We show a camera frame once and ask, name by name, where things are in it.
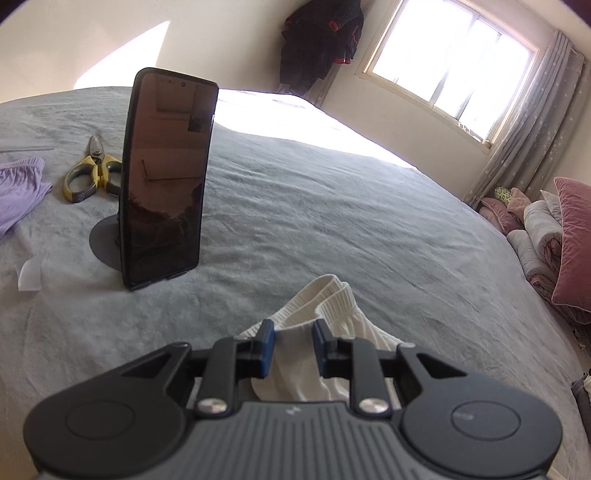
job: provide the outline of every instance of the curtain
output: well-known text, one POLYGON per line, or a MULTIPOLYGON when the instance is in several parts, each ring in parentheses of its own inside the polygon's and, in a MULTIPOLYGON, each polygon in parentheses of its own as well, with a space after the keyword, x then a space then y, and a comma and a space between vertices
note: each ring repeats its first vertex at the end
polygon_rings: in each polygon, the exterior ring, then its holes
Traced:
POLYGON ((560 161, 591 89, 591 66, 555 32, 525 100, 464 202, 476 209, 498 186, 537 200, 560 161))

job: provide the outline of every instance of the white towel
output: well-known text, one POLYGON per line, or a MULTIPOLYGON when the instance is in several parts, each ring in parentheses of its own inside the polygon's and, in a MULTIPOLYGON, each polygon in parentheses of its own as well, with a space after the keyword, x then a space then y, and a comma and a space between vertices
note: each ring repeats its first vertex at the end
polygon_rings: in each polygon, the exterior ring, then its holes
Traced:
MULTIPOLYGON (((348 401, 349 382, 341 378, 320 378, 312 325, 326 320, 335 337, 365 338, 380 350, 393 351, 401 340, 373 325, 357 306, 346 282, 335 275, 323 275, 309 283, 281 310, 271 316, 275 323, 275 351, 267 378, 252 379, 252 388, 263 401, 348 401)), ((260 323, 241 336, 254 336, 260 323)), ((386 380, 393 408, 400 403, 392 380, 386 380)))

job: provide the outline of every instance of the screw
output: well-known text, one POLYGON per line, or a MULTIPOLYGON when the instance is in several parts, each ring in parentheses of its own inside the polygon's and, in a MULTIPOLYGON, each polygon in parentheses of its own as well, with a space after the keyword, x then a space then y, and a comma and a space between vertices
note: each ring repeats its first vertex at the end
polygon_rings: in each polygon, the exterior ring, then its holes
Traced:
POLYGON ((224 413, 228 404, 221 398, 204 398, 197 403, 197 408, 203 413, 217 414, 224 413))
POLYGON ((288 415, 291 415, 291 416, 293 416, 293 415, 295 415, 296 413, 299 413, 299 412, 301 412, 301 408, 298 407, 298 406, 295 406, 295 405, 293 407, 287 408, 285 410, 285 413, 287 413, 288 415))
POLYGON ((359 402, 359 408, 365 413, 384 413, 388 407, 388 402, 381 398, 364 398, 359 402))

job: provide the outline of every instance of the yellow scissor handle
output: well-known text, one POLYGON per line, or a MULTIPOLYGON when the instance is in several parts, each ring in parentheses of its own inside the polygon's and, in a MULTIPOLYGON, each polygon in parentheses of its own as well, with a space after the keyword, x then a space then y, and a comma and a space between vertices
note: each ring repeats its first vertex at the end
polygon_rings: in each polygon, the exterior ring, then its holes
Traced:
POLYGON ((121 173, 121 160, 105 155, 103 163, 100 164, 100 185, 111 195, 119 196, 121 186, 111 181, 109 176, 111 173, 121 173))
POLYGON ((64 179, 64 186, 62 190, 64 192, 64 197, 66 197, 66 200, 68 200, 68 202, 78 203, 82 200, 86 200, 91 195, 94 195, 98 188, 99 167, 96 165, 92 157, 88 156, 80 162, 78 162, 76 166, 74 166, 74 168, 68 172, 68 175, 66 175, 66 178, 64 179), (71 191, 70 183, 72 182, 72 180, 82 175, 90 176, 92 184, 79 192, 71 191))

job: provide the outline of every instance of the window pane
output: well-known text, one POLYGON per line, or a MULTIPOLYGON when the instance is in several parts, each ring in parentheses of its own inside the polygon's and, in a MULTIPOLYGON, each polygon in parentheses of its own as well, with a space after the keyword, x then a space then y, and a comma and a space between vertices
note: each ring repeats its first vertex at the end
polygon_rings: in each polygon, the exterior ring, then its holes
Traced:
POLYGON ((481 70, 474 94, 460 122, 482 138, 487 138, 496 121, 511 103, 531 53, 513 38, 503 35, 481 70))
POLYGON ((472 13, 444 0, 409 0, 373 72, 430 100, 472 13))
POLYGON ((435 106, 455 117, 472 90, 482 70, 489 63, 499 32, 478 20, 457 49, 445 87, 435 106))

